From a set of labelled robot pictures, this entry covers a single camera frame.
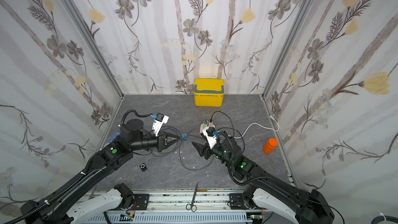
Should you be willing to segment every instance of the scissors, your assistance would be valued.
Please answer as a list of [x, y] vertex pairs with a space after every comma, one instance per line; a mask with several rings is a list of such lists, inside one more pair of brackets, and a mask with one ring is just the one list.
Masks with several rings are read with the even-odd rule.
[[195, 192], [193, 193], [192, 203], [188, 203], [185, 207], [187, 210], [191, 210], [192, 212], [196, 211], [196, 205], [193, 205], [195, 202], [196, 192], [198, 191], [198, 183], [196, 183]]

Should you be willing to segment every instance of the wall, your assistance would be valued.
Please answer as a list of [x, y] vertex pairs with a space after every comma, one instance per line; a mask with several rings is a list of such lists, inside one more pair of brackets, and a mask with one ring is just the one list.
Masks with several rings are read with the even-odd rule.
[[300, 185], [346, 223], [397, 215], [397, 24], [396, 0], [315, 0], [266, 95]]
[[302, 0], [73, 0], [124, 93], [260, 93]]
[[119, 97], [60, 0], [0, 0], [0, 220], [94, 153]]

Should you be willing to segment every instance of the gray marble tabletop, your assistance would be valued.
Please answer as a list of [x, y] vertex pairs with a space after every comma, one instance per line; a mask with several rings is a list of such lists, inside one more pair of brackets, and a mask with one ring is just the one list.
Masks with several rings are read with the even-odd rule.
[[[204, 120], [210, 119], [212, 113], [217, 110], [229, 115], [234, 128], [242, 134], [252, 122], [265, 127], [270, 126], [258, 95], [225, 95], [222, 107], [197, 107], [193, 95], [126, 95], [112, 123], [108, 138], [119, 130], [118, 124], [123, 114], [129, 109], [135, 109], [139, 114], [156, 114], [157, 112], [165, 114], [170, 117], [166, 125], [176, 127], [183, 134], [198, 127]], [[136, 118], [134, 113], [130, 113], [125, 122], [132, 118]], [[144, 128], [151, 130], [153, 119], [148, 117], [142, 120]], [[219, 112], [215, 113], [213, 123], [216, 129], [231, 127], [229, 119]], [[225, 130], [230, 135], [232, 134], [232, 130]], [[191, 134], [199, 135], [199, 128]], [[246, 146], [244, 155], [267, 172], [288, 183], [287, 170], [279, 147], [276, 147], [271, 154], [265, 154], [262, 151], [264, 144], [273, 137], [271, 130], [256, 125], [251, 126], [243, 137]], [[191, 144], [192, 141], [205, 143], [203, 139], [188, 137], [187, 140], [182, 141], [181, 153], [177, 149], [165, 157], [134, 155], [116, 172], [99, 182], [97, 189], [111, 189], [119, 183], [125, 183], [131, 189], [191, 189], [195, 187], [196, 182], [199, 182], [200, 189], [245, 187], [236, 185], [228, 176], [225, 165], [217, 159], [202, 170], [190, 171], [182, 167], [179, 155], [183, 158], [185, 166], [192, 169], [201, 168], [210, 162], [210, 159], [205, 160], [199, 156]], [[243, 146], [241, 139], [237, 139], [237, 143]], [[145, 163], [148, 168], [144, 172], [139, 168], [142, 163]]]

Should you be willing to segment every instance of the cable tie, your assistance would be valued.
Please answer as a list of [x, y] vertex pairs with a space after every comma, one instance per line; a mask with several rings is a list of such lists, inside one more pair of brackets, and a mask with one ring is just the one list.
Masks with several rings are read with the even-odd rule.
[[384, 217], [384, 221], [387, 221], [385, 215], [383, 213], [379, 213], [379, 215], [381, 215], [382, 217]]

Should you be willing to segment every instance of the yellow cooler box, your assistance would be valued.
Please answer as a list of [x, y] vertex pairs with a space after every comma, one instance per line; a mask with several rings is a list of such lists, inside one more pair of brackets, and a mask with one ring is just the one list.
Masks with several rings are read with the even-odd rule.
[[221, 107], [224, 98], [224, 81], [196, 79], [194, 94], [195, 105], [198, 107]]

